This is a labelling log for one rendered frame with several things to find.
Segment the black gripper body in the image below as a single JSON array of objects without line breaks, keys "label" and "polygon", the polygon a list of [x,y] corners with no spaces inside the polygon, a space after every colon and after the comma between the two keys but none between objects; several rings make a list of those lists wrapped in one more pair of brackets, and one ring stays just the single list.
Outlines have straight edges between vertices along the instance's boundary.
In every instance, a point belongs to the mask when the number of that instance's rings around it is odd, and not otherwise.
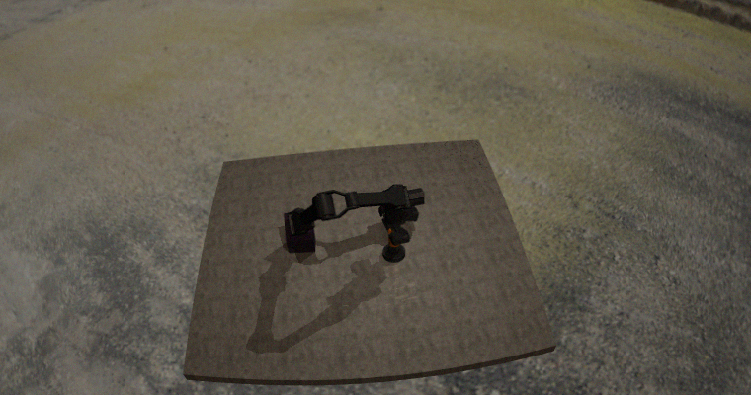
[{"label": "black gripper body", "polygon": [[392,231],[389,234],[392,245],[395,246],[403,243],[408,243],[410,241],[408,230],[404,229],[404,227],[401,228],[400,226],[404,225],[404,222],[402,223],[402,216],[404,215],[403,210],[398,213],[389,213],[383,206],[381,206],[378,209],[378,213],[380,217],[382,217],[383,215],[387,228],[390,228]]}]

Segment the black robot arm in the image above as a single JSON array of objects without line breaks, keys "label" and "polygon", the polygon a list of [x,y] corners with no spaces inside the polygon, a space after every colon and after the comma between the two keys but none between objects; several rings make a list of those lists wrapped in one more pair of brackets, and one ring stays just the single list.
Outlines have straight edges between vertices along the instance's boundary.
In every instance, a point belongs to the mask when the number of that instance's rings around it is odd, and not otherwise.
[{"label": "black robot arm", "polygon": [[[336,216],[331,195],[334,193],[344,196],[347,206]],[[312,199],[311,207],[307,209],[298,207],[287,213],[287,217],[291,236],[296,236],[308,234],[308,231],[314,228],[315,220],[338,219],[349,210],[360,207],[383,206],[389,213],[398,213],[403,210],[402,223],[406,224],[406,221],[416,222],[419,211],[415,206],[422,204],[424,204],[422,188],[407,191],[407,187],[400,184],[394,184],[382,192],[372,193],[341,193],[330,190],[316,194]]]}]

